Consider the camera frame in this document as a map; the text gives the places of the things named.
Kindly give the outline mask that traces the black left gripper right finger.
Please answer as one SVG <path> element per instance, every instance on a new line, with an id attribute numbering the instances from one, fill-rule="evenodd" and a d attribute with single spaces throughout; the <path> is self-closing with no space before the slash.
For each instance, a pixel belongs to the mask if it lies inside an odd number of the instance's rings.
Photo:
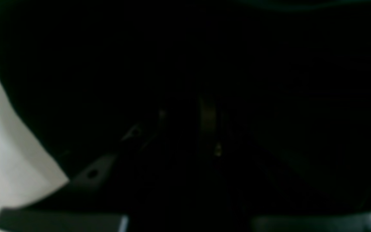
<path id="1" fill-rule="evenodd" d="M 198 98 L 199 157 L 214 157 L 217 146 L 215 102 Z M 371 232 L 371 212 L 329 216 L 260 216 L 249 221 L 253 232 Z"/>

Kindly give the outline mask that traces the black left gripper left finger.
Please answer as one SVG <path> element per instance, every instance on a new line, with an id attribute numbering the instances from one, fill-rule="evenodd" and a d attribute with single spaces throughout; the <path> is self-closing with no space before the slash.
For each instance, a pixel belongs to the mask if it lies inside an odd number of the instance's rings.
<path id="1" fill-rule="evenodd" d="M 166 111 L 136 123 L 114 153 L 101 155 L 54 193 L 0 210 L 5 232 L 128 232 L 162 165 L 157 151 Z"/>

